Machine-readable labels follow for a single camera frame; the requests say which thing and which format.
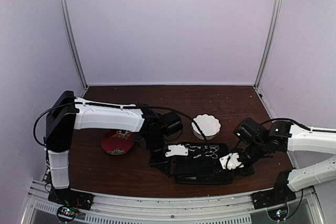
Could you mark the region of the silver straight scissors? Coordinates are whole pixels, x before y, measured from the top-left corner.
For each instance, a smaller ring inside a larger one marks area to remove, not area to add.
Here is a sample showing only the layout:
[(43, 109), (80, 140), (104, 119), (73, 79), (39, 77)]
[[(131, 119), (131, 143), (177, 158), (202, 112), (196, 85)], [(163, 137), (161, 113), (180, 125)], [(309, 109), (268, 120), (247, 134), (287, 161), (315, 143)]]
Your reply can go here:
[(205, 152), (205, 156), (210, 157), (212, 159), (218, 159), (217, 152), (218, 152), (218, 148), (212, 147)]

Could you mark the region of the silver thinning scissors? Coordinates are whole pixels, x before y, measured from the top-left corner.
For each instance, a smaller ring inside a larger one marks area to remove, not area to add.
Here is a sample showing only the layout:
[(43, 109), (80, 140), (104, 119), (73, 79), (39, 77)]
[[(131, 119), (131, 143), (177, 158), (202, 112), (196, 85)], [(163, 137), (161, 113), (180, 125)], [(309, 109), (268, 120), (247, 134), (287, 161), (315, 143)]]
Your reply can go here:
[(201, 146), (199, 145), (185, 144), (184, 146), (187, 148), (189, 155), (199, 154), (201, 152)]

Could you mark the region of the black zip tool case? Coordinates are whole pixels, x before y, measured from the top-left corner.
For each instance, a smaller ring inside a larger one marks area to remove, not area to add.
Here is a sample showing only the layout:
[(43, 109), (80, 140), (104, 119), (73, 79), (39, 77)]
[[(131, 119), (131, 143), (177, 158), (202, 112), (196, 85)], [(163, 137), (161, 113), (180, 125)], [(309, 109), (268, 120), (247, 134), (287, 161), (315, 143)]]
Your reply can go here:
[[(219, 158), (228, 154), (228, 147), (224, 143), (202, 144), (187, 143), (201, 146), (199, 154), (187, 156), (174, 156), (176, 158), (174, 170), (169, 174), (175, 178), (178, 184), (187, 185), (228, 185), (233, 182), (234, 176), (231, 172), (222, 169)], [(210, 148), (218, 148), (218, 159), (205, 156), (205, 152)]]

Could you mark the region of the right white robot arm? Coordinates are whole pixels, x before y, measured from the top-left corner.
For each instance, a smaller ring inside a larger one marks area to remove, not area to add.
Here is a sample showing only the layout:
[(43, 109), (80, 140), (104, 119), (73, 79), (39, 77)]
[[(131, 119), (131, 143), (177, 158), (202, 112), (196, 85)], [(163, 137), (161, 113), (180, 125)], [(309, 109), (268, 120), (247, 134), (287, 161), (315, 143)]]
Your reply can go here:
[(279, 204), (297, 192), (335, 179), (335, 130), (308, 127), (292, 119), (268, 120), (270, 128), (245, 118), (235, 128), (234, 133), (247, 147), (235, 150), (219, 158), (222, 169), (237, 171), (249, 168), (267, 154), (276, 152), (307, 151), (327, 153), (331, 157), (323, 162), (282, 172), (278, 175), (274, 188), (269, 192), (272, 203)]

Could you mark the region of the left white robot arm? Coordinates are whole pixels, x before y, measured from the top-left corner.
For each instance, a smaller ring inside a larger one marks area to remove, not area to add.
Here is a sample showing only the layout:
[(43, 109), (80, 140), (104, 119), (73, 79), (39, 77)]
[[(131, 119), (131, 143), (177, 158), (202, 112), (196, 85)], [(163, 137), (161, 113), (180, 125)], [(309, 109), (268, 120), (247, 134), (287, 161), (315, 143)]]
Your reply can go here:
[(46, 118), (46, 132), (40, 145), (46, 149), (54, 194), (64, 205), (71, 205), (76, 199), (75, 192), (69, 189), (69, 151), (74, 130), (138, 133), (149, 149), (151, 165), (165, 174), (170, 173), (171, 157), (189, 154), (185, 145), (165, 142), (166, 137), (183, 129), (181, 115), (173, 109), (159, 114), (154, 106), (89, 101), (67, 90), (38, 119), (42, 116)]

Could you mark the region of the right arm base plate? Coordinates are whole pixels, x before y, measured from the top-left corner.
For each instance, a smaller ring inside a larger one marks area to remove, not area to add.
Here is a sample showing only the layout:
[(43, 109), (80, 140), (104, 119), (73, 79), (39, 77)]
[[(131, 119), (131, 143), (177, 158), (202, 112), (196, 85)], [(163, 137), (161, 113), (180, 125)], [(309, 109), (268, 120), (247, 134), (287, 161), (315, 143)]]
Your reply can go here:
[(280, 191), (275, 189), (259, 191), (251, 194), (254, 209), (268, 208), (276, 205), (285, 204), (288, 201), (296, 199), (296, 193), (289, 191)]

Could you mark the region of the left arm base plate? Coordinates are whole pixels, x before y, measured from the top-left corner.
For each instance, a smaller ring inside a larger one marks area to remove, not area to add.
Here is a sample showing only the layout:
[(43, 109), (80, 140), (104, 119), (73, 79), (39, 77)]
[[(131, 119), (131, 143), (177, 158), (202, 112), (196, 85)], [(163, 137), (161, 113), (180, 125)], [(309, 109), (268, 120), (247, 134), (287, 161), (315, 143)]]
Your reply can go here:
[(51, 189), (48, 200), (73, 209), (90, 210), (94, 195), (72, 189)]

